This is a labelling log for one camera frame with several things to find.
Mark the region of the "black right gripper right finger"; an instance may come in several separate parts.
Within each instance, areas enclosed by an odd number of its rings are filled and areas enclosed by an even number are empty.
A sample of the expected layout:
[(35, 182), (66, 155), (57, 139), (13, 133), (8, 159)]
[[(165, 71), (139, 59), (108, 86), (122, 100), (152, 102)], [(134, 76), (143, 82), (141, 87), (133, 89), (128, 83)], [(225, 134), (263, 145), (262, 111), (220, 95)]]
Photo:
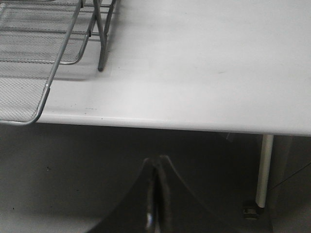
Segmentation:
[(170, 158), (156, 162), (158, 222), (162, 233), (271, 233), (269, 216), (247, 203), (225, 204), (220, 212), (208, 208), (190, 191), (176, 172)]

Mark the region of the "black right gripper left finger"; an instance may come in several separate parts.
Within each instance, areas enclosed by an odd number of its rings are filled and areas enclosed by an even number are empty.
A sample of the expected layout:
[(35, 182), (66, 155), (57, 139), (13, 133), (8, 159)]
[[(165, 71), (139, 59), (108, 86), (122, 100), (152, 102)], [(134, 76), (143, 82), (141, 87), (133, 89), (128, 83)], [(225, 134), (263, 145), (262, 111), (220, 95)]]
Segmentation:
[(158, 172), (152, 159), (143, 161), (138, 178), (117, 207), (90, 233), (154, 233), (157, 220)]

